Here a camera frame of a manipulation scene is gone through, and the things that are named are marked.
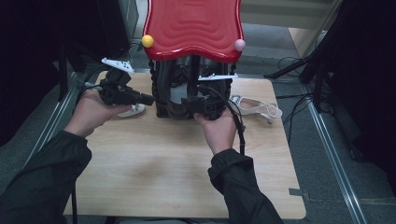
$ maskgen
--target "gray floor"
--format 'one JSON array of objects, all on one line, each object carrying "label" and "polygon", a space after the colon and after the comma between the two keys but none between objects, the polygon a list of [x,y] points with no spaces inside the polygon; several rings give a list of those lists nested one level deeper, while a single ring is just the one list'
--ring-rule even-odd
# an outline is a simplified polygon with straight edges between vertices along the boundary
[{"label": "gray floor", "polygon": [[[262,75],[274,73],[279,66],[284,67],[292,63],[292,58],[297,57],[287,28],[252,24],[243,24],[243,26],[248,47],[237,64],[238,74],[262,78]],[[279,62],[284,57],[291,58]],[[134,68],[148,68],[148,61],[143,51],[134,52],[133,59]],[[296,76],[298,73],[292,72],[273,80],[276,96],[304,93]],[[36,139],[45,129],[47,120],[57,106],[57,97],[58,89],[55,88],[24,122],[15,137],[8,144],[0,147],[0,176],[2,176],[0,192],[4,191],[10,178],[22,168],[29,157]],[[278,100],[279,107],[284,111],[283,119],[299,99]],[[70,110],[70,106],[65,109],[65,118],[59,121],[55,132],[66,124],[67,118],[71,115]],[[322,113],[319,116],[324,120],[336,156],[350,182],[352,193],[358,198],[365,220],[356,221],[351,215],[347,197],[342,191],[342,184],[329,160],[322,135],[319,134],[317,124],[314,122],[315,113],[308,106],[294,116],[290,141],[290,152],[307,214],[302,220],[285,220],[285,223],[396,223],[396,202],[385,174],[372,163],[353,161],[349,156],[347,140],[336,119],[331,114]],[[289,123],[286,123],[286,134],[289,131]],[[79,223],[104,222],[104,217],[79,218]]]}]

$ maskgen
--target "pink ball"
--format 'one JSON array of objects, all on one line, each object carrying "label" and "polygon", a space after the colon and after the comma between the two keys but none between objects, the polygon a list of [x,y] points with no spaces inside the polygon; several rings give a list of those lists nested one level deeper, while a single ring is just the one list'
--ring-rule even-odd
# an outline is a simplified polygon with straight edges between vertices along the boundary
[{"label": "pink ball", "polygon": [[235,40],[235,42],[233,43],[233,46],[235,47],[235,49],[236,49],[237,51],[242,51],[242,50],[244,50],[244,48],[245,48],[246,45],[247,45],[247,44],[245,43],[245,40],[243,40],[243,39],[237,39],[237,40]]}]

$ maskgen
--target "shoe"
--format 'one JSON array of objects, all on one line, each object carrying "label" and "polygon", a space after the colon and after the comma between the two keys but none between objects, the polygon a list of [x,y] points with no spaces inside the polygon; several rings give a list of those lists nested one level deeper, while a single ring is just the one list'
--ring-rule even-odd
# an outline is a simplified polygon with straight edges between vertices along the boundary
[{"label": "shoe", "polygon": [[117,115],[117,117],[119,118],[131,117],[133,115],[142,113],[143,111],[145,111],[145,109],[146,109],[145,105],[141,105],[141,104],[132,105],[132,108],[129,111],[120,113]]},{"label": "shoe", "polygon": [[260,114],[267,118],[270,123],[273,119],[280,119],[282,117],[282,110],[277,107],[277,104],[268,104],[256,100],[251,100],[240,95],[232,95],[230,100],[233,111],[241,115]]}]

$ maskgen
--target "forearm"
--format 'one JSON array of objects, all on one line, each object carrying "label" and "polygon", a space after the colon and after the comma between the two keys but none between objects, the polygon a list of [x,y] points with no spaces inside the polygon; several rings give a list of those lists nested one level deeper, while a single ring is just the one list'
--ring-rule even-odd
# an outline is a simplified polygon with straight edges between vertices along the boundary
[{"label": "forearm", "polygon": [[261,193],[250,157],[224,150],[213,157],[209,175],[213,186],[224,195],[230,223],[283,223]]},{"label": "forearm", "polygon": [[58,133],[27,162],[0,196],[0,222],[34,223],[38,217],[48,223],[59,221],[76,180],[91,157],[87,140]]}]

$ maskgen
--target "yellow ball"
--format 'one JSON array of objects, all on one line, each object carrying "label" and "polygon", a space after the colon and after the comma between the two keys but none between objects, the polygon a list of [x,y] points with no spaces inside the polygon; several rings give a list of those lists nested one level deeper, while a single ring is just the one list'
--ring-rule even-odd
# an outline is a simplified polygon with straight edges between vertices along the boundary
[{"label": "yellow ball", "polygon": [[145,48],[151,48],[154,44],[154,39],[151,35],[143,35],[142,37],[142,44]]}]

